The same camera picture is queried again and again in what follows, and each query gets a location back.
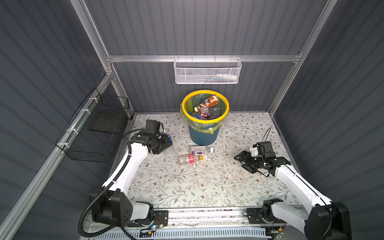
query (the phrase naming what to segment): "dark gray wall panel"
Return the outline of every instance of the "dark gray wall panel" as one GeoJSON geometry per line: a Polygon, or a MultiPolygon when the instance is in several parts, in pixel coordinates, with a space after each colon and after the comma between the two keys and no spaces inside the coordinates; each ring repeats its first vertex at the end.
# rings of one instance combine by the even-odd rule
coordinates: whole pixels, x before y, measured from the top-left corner
{"type": "Polygon", "coordinates": [[[238,84],[176,84],[172,63],[114,63],[136,112],[179,111],[195,90],[223,94],[230,110],[268,110],[291,63],[243,63],[238,84]]]}
{"type": "Polygon", "coordinates": [[[349,208],[357,240],[383,234],[383,11],[339,1],[275,114],[303,176],[349,208]]]}
{"type": "Polygon", "coordinates": [[[325,0],[86,0],[110,55],[297,54],[325,0]]]}
{"type": "MultiPolygon", "coordinates": [[[[53,150],[72,114],[105,71],[67,0],[0,1],[0,42],[0,188],[6,193],[0,200],[2,222],[53,150]]],[[[71,204],[80,202],[78,195],[89,189],[86,184],[97,186],[101,180],[93,177],[92,182],[89,177],[88,183],[82,183],[71,173],[64,174],[62,166],[71,164],[66,166],[70,171],[82,169],[99,176],[107,172],[108,166],[67,162],[68,159],[60,164],[38,203],[41,199],[56,204],[68,202],[67,216],[62,218],[67,217],[72,224],[77,219],[69,215],[78,215],[80,207],[71,204]]],[[[44,226],[40,232],[59,226],[60,221],[53,219],[60,218],[57,210],[61,208],[54,212],[48,206],[37,204],[27,217],[28,220],[38,216],[34,225],[44,226]]],[[[23,223],[14,239],[21,232],[32,236],[39,231],[30,223],[23,223]]]]}

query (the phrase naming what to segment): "floral tablecloth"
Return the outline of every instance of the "floral tablecloth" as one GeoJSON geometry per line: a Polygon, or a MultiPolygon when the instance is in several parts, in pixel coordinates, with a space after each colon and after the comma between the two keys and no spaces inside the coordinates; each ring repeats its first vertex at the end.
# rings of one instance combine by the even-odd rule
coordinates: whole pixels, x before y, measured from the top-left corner
{"type": "MultiPolygon", "coordinates": [[[[144,127],[146,119],[164,124],[177,154],[187,154],[189,145],[194,145],[179,114],[139,114],[133,129],[144,127]]],[[[289,159],[268,113],[229,113],[212,145],[215,152],[203,161],[179,166],[176,158],[148,155],[131,183],[129,199],[150,202],[156,208],[255,206],[272,198],[301,204],[275,177],[250,174],[233,159],[261,141],[269,127],[268,141],[276,155],[289,159]]]]}

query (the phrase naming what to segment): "bottle with red label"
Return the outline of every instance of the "bottle with red label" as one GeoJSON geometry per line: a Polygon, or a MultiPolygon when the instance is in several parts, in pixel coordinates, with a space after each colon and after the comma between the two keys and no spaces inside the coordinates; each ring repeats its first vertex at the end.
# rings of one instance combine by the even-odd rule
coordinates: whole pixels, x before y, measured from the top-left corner
{"type": "Polygon", "coordinates": [[[203,160],[203,156],[195,156],[193,154],[183,154],[177,156],[177,163],[179,165],[194,164],[197,161],[203,160]]]}

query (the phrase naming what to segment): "teal trash can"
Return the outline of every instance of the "teal trash can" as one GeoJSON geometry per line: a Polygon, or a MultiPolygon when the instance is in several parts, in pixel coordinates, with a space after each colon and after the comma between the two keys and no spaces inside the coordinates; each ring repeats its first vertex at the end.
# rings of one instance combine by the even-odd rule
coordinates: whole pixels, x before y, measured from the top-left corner
{"type": "Polygon", "coordinates": [[[229,112],[227,99],[218,92],[212,90],[198,90],[188,94],[180,105],[180,116],[188,124],[189,135],[192,141],[200,146],[214,143],[220,131],[221,124],[225,121],[229,112]],[[193,118],[188,112],[194,112],[194,107],[205,99],[216,95],[219,99],[217,106],[220,107],[221,116],[212,120],[200,120],[193,118]]]}

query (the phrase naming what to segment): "white wire basket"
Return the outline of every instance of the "white wire basket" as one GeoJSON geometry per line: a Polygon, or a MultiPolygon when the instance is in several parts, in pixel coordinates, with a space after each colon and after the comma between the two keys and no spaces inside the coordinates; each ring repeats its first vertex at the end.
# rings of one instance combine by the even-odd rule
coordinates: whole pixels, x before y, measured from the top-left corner
{"type": "Polygon", "coordinates": [[[241,61],[239,58],[175,58],[177,84],[236,84],[241,61]]]}

